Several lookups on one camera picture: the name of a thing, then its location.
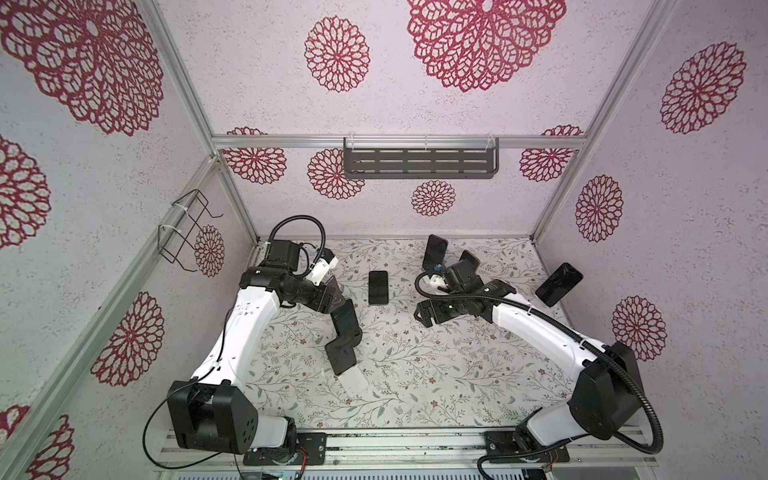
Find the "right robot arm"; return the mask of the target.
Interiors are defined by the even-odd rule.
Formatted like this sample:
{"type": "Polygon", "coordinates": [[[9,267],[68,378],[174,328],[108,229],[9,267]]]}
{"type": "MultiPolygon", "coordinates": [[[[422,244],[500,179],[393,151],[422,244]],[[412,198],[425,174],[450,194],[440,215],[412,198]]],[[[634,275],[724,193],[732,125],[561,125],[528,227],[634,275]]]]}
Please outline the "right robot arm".
{"type": "Polygon", "coordinates": [[[511,332],[574,382],[568,398],[529,414],[511,429],[510,457],[543,455],[584,437],[615,438],[645,453],[663,445],[659,419],[644,392],[634,352],[607,345],[558,322],[502,280],[446,280],[421,273],[415,318],[426,327],[463,315],[511,332]]]}

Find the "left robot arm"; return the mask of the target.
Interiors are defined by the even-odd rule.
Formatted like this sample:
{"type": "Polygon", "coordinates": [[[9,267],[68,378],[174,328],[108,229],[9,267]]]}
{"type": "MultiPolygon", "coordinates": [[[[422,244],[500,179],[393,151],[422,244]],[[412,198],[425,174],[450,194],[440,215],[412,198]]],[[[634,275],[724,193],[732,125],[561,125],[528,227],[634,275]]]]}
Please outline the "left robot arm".
{"type": "Polygon", "coordinates": [[[317,284],[288,270],[256,266],[240,279],[232,312],[205,361],[188,381],[174,382],[167,406],[179,447],[244,455],[262,450],[285,463],[298,450],[295,421],[261,414],[245,396],[249,358],[284,303],[338,320],[354,311],[335,278],[317,284]]]}

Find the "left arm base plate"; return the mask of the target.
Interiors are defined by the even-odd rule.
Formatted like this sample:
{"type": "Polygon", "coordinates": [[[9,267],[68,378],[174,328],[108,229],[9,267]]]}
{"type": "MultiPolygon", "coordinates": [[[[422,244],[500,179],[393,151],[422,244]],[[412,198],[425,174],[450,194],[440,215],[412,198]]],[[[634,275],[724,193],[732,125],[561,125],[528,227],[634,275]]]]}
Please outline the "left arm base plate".
{"type": "Polygon", "coordinates": [[[248,451],[245,466],[318,466],[325,463],[328,435],[325,432],[299,432],[289,436],[281,447],[248,451]]]}

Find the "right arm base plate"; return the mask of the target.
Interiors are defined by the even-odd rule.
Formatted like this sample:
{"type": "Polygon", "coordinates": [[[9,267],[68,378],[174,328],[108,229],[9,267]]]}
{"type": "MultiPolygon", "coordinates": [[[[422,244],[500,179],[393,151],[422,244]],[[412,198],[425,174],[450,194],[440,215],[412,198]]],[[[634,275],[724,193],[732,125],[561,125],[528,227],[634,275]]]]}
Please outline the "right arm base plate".
{"type": "Polygon", "coordinates": [[[571,460],[565,446],[545,447],[524,432],[512,429],[483,433],[486,455],[491,463],[567,463],[571,460]]]}

